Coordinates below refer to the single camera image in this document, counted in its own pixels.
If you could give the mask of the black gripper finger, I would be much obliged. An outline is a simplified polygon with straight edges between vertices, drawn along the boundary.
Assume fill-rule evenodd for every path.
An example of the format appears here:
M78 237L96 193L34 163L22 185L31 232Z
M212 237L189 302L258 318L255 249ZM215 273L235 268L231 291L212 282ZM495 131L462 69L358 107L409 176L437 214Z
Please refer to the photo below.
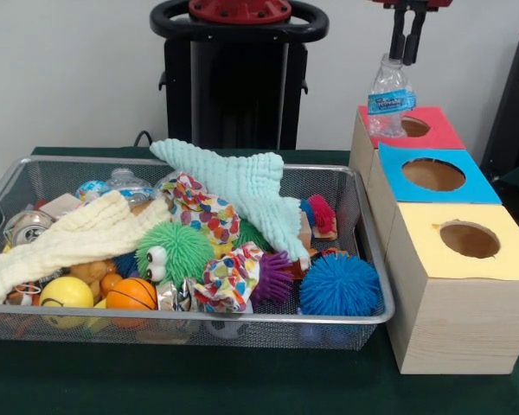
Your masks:
M389 59L390 60L402 60L405 44L406 44L406 36L404 35L404 26L405 26L405 15L407 13L407 7L395 7L394 8L394 26L392 39L389 49Z
M417 60L417 54L420 45L420 37L423 24L426 20L426 7L413 8L414 18L410 34L406 38L406 44L403 54L403 64L412 66Z

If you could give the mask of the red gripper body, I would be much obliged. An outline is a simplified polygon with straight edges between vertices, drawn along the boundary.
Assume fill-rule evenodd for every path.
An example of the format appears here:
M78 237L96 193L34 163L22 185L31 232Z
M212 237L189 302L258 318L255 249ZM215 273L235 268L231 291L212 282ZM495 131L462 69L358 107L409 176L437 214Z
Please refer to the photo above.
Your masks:
M374 3L381 3L384 8L390 9L397 6L425 7L428 10L438 10L447 8L452 4L452 0L373 0Z

